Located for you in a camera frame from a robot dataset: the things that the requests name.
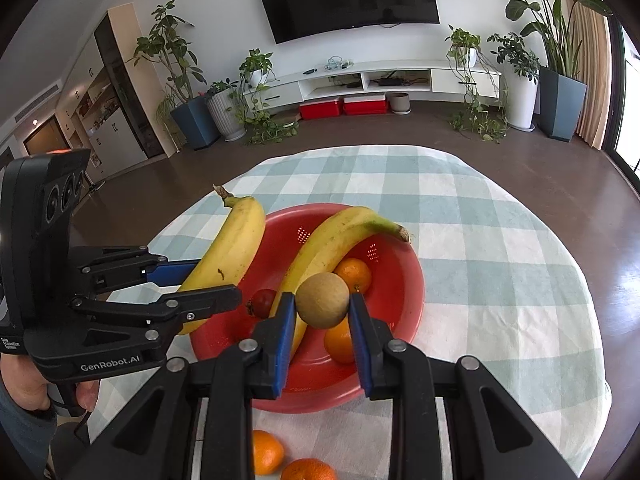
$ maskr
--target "curtain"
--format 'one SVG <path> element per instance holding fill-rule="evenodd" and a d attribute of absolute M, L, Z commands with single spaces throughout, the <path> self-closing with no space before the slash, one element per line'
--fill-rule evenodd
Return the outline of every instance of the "curtain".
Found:
<path fill-rule="evenodd" d="M 567 0 L 571 9 L 575 0 Z M 602 147 L 611 99 L 611 40 L 607 18 L 581 5 L 575 7 L 572 23 L 577 41 L 582 41 L 578 58 L 578 79 L 585 83 L 587 96 L 577 133 L 592 148 Z"/>

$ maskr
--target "white tv cabinet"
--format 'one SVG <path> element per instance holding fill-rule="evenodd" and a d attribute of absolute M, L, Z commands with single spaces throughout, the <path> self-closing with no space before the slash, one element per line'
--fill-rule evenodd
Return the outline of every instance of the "white tv cabinet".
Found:
<path fill-rule="evenodd" d="M 478 94 L 487 98 L 498 98 L 500 72 L 485 69 L 477 64 L 470 69 Z M 394 77 L 414 81 L 409 86 L 380 86 L 377 81 L 391 72 Z M 359 83 L 357 88 L 347 88 L 347 83 Z M 261 92 L 262 100 L 271 108 L 303 103 L 316 99 L 337 96 L 383 92 L 434 92 L 441 96 L 434 100 L 448 99 L 452 94 L 465 94 L 461 75 L 452 70 L 448 60 L 400 59 L 356 63 L 341 70 L 319 68 L 311 74 L 295 73 L 267 81 L 269 88 Z M 252 106 L 251 96 L 247 102 Z"/>

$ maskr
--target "brown floor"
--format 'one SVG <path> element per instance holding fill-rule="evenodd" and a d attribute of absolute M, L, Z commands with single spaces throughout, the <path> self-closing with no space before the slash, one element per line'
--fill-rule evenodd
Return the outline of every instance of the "brown floor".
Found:
<path fill-rule="evenodd" d="M 144 244 L 211 190 L 272 156 L 354 144 L 416 144 L 453 153 L 529 207 L 562 240 L 587 278 L 604 344 L 613 406 L 582 478 L 600 480 L 640 421 L 640 202 L 606 156 L 580 139 L 511 130 L 500 144 L 451 131 L 450 105 L 415 103 L 408 116 L 303 122 L 281 144 L 217 142 L 107 182 L 74 223 L 90 244 Z"/>

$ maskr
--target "checkered tablecloth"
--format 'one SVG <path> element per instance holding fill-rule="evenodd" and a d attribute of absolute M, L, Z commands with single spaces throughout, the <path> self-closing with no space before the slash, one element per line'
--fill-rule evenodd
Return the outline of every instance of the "checkered tablecloth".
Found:
<path fill-rule="evenodd" d="M 472 354 L 484 361 L 574 471 L 582 471 L 610 407 L 598 321 L 571 254 L 514 197 L 457 157 L 417 146 L 353 146 L 272 158 L 226 188 L 255 196 L 267 213 L 336 202 L 368 206 L 407 227 L 426 284 L 414 344 L 439 359 Z M 212 192 L 149 248 L 171 260 L 199 258 L 227 213 Z M 111 299 L 147 303 L 168 290 L 175 289 L 143 285 Z M 193 361 L 188 336 L 176 337 L 169 355 Z M 92 436 L 151 374 L 102 381 L 89 419 Z M 441 405 L 439 412 L 443 420 Z M 287 459 L 319 458 L 340 480 L 386 478 L 390 401 L 359 398 L 306 415 L 256 410 L 254 425 L 281 438 Z M 450 464 L 444 469 L 450 478 Z"/>

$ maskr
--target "camera lens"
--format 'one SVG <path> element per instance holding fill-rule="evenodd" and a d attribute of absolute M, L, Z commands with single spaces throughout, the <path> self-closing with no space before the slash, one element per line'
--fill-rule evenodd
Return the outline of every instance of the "camera lens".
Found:
<path fill-rule="evenodd" d="M 58 208 L 58 195 L 58 186 L 55 186 L 51 190 L 51 193 L 49 193 L 49 198 L 47 199 L 47 210 L 45 212 L 47 222 L 51 222 L 56 214 L 56 209 Z"/>
<path fill-rule="evenodd" d="M 82 173 L 78 174 L 78 179 L 76 180 L 76 196 L 80 194 L 80 190 L 82 189 Z"/>
<path fill-rule="evenodd" d="M 74 194 L 74 176 L 71 174 L 66 178 L 65 189 L 62 192 L 62 210 L 69 205 L 71 197 Z"/>

